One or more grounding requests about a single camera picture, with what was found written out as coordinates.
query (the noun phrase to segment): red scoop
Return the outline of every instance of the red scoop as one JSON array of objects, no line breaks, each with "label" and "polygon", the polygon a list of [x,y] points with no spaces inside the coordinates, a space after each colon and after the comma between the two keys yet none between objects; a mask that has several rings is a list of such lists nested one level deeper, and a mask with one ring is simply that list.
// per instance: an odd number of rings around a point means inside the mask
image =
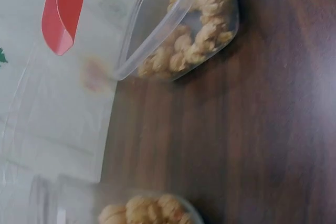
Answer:
[{"label": "red scoop", "polygon": [[42,33],[47,45],[63,55],[74,43],[83,0],[46,0]]}]

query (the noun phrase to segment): snack food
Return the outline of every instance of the snack food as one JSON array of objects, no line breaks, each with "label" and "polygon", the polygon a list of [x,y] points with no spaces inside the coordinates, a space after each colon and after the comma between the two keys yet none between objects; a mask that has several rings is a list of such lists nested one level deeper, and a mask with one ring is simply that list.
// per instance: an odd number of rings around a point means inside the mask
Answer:
[{"label": "snack food", "polygon": [[[207,60],[235,36],[232,25],[236,0],[196,0],[187,15],[200,15],[199,25],[179,24],[156,51],[138,67],[139,77],[176,79]],[[177,0],[169,0],[169,12]]]},{"label": "snack food", "polygon": [[98,217],[99,224],[192,224],[191,215],[170,194],[159,198],[135,196],[125,206],[108,205]]}]

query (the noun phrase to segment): clear plastic bag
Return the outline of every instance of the clear plastic bag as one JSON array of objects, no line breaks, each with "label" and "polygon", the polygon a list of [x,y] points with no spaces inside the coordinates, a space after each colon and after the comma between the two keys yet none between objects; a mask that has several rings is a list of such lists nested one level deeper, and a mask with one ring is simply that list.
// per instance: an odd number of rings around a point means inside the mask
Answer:
[{"label": "clear plastic bag", "polygon": [[223,49],[238,26],[237,0],[136,0],[113,75],[175,80]]}]

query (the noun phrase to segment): wood grain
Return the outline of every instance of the wood grain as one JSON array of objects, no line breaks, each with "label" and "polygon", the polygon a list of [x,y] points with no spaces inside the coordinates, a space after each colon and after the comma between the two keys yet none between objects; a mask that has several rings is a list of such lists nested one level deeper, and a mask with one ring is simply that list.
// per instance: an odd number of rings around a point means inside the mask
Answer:
[{"label": "wood grain", "polygon": [[118,84],[103,181],[181,194],[207,223],[336,223],[336,0],[239,0],[221,53]]}]

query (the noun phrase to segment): clear plastic container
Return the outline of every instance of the clear plastic container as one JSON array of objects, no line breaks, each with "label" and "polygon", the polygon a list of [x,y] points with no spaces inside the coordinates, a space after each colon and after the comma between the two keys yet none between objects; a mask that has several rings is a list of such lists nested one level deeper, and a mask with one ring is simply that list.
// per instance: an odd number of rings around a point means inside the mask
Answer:
[{"label": "clear plastic container", "polygon": [[[125,205],[137,195],[158,198],[162,193],[125,189],[117,184],[90,184],[67,176],[60,176],[52,183],[37,176],[30,191],[28,224],[95,224],[104,207]],[[187,200],[179,196],[175,198],[190,214],[193,224],[204,224]]]},{"label": "clear plastic container", "polygon": [[113,71],[172,81],[234,38],[237,0],[136,0]]}]

